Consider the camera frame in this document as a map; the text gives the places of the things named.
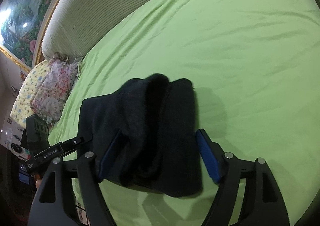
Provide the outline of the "left hand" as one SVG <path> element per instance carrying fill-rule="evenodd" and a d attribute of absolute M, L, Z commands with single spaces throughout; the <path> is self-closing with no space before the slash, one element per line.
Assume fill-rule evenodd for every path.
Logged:
<path fill-rule="evenodd" d="M 37 189 L 40 188 L 41 183 L 42 183 L 42 179 L 38 179 L 38 180 L 36 181 L 35 185 L 36 185 L 36 188 L 37 188 Z"/>

